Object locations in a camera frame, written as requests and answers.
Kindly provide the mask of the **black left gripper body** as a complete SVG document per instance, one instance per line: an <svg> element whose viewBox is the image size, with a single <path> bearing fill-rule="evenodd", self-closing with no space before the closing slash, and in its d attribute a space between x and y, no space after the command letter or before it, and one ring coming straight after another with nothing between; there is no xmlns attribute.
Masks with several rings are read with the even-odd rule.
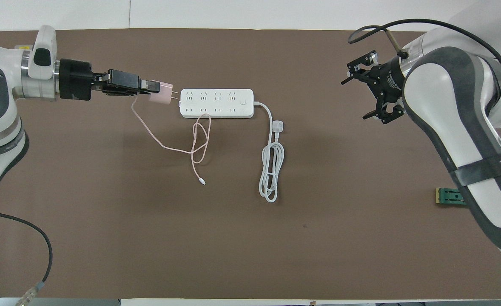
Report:
<svg viewBox="0 0 501 306"><path fill-rule="evenodd" d="M138 75L114 69L95 73L89 62L61 59L58 72L59 96L62 99L89 101L92 91L113 96L133 96L141 89Z"/></svg>

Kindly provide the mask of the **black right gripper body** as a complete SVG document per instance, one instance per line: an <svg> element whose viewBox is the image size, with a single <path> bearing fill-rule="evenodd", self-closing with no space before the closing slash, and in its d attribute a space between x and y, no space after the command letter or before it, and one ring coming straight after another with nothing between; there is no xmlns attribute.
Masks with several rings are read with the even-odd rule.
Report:
<svg viewBox="0 0 501 306"><path fill-rule="evenodd" d="M378 64L376 56L369 56L370 69L367 77L368 87L377 99L377 105L383 107L386 103L395 103L402 97L405 77L400 69L399 58L394 57L388 62Z"/></svg>

